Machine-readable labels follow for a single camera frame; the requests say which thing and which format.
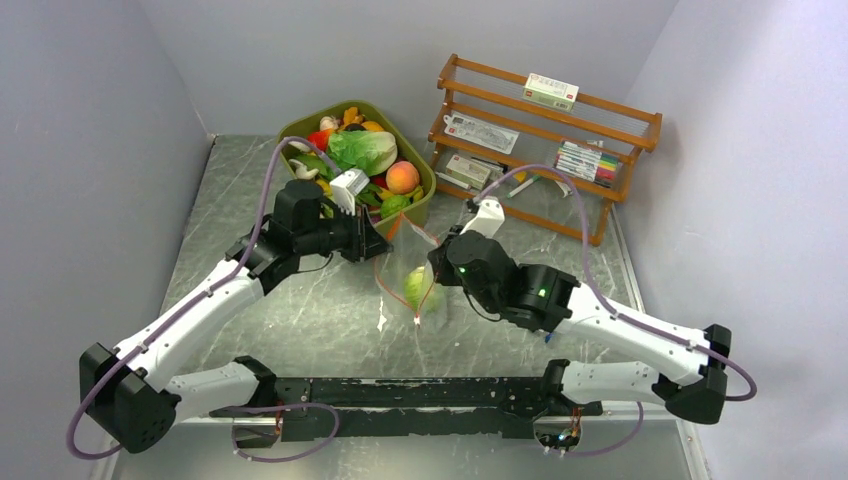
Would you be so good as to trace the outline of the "round green cabbage toy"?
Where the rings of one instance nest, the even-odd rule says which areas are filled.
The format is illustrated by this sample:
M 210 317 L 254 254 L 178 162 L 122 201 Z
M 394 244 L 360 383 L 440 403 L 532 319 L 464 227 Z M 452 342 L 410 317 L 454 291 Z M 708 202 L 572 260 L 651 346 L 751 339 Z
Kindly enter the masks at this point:
M 419 266 L 410 271 L 403 282 L 404 299 L 413 311 L 430 313 L 442 306 L 442 286 L 434 280 L 430 266 Z

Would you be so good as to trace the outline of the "clear zip bag orange zipper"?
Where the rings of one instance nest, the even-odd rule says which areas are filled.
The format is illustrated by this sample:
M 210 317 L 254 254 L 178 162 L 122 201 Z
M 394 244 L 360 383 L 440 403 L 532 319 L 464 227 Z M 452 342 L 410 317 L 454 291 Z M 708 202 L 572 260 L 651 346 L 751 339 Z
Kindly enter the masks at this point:
M 436 283 L 427 254 L 439 240 L 401 213 L 388 231 L 390 251 L 377 258 L 374 274 L 380 289 L 377 329 L 407 324 L 436 331 L 447 324 L 445 288 Z

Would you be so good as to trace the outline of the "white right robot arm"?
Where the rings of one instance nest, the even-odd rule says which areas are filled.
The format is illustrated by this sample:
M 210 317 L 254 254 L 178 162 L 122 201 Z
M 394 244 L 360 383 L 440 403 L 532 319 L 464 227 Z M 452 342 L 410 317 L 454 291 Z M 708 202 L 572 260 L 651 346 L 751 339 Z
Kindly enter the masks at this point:
M 459 287 L 486 311 L 530 332 L 576 334 L 627 356 L 591 366 L 552 360 L 554 396 L 573 405 L 632 401 L 661 405 L 683 420 L 714 425 L 728 399 L 724 358 L 730 329 L 674 325 L 597 295 L 575 276 L 542 264 L 518 264 L 495 240 L 451 233 L 427 259 L 435 280 Z

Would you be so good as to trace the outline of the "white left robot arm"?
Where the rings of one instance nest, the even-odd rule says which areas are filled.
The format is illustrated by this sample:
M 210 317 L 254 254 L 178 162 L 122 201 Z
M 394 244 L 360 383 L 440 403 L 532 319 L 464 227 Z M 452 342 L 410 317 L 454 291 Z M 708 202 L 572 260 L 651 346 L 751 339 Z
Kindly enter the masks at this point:
M 88 415 L 120 447 L 140 453 L 194 416 L 280 405 L 276 376 L 250 356 L 194 374 L 177 372 L 204 339 L 299 273 L 303 257 L 338 254 L 358 262 L 386 252 L 388 242 L 355 201 L 366 185 L 340 176 L 326 198 L 313 181 L 287 182 L 272 212 L 260 206 L 251 230 L 189 294 L 115 347 L 96 343 L 81 355 L 73 419 Z

